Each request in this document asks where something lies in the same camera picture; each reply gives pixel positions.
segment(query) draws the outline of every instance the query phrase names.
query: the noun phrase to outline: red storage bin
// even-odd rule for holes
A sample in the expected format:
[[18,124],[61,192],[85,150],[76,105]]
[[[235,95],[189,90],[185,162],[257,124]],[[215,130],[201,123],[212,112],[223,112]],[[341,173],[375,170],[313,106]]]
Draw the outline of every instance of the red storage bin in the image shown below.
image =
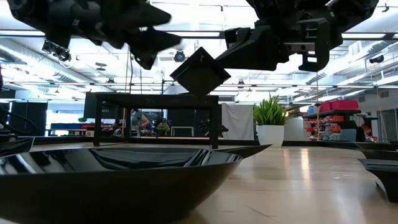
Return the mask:
[[331,103],[330,102],[323,102],[321,103],[320,112],[331,111]]
[[335,100],[330,104],[332,110],[357,110],[359,108],[356,100]]

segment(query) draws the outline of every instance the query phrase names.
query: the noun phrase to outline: storage shelf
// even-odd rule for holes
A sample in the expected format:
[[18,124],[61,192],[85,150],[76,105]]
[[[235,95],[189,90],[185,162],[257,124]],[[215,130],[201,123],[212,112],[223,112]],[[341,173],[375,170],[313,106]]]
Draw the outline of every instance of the storage shelf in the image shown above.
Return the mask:
[[[361,110],[333,110],[319,113],[319,117],[328,116],[328,115],[339,115],[339,114],[357,114],[360,113]],[[310,114],[303,116],[303,118],[316,118],[317,114]]]

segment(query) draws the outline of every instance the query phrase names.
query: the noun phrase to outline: white curtain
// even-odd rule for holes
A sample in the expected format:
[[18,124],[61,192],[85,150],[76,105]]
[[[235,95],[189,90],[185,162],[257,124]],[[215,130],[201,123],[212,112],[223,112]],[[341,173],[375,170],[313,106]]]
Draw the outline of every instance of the white curtain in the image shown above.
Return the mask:
[[224,139],[254,140],[253,105],[222,104],[222,123],[229,129]]

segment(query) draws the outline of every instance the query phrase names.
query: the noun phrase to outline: black table frame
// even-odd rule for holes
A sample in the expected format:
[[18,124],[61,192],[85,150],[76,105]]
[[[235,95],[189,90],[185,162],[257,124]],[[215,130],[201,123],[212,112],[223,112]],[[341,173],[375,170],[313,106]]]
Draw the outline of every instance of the black table frame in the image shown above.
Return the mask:
[[[218,124],[215,122],[218,114],[218,96],[205,96],[198,99],[192,95],[130,95],[125,93],[96,93],[94,146],[100,146],[101,119],[103,102],[123,107],[126,111],[132,108],[140,109],[204,109],[209,110],[210,130],[209,140],[213,149],[218,148]],[[124,141],[131,138],[131,117],[126,116],[126,133]]]

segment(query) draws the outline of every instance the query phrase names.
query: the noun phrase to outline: white pot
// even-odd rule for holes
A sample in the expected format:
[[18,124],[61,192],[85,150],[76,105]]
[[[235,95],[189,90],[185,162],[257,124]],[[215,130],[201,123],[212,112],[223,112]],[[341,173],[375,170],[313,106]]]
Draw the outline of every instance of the white pot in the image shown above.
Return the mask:
[[260,145],[272,144],[271,147],[281,147],[285,136],[285,126],[257,125],[257,136]]

